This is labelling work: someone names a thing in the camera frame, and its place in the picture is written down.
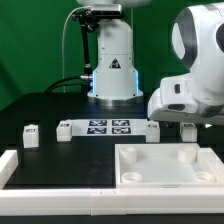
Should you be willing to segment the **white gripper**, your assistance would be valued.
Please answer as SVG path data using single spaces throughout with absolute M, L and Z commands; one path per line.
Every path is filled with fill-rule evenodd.
M 163 78 L 152 94 L 147 117 L 153 121 L 188 122 L 224 126 L 224 108 L 201 104 L 187 91 L 188 74 Z

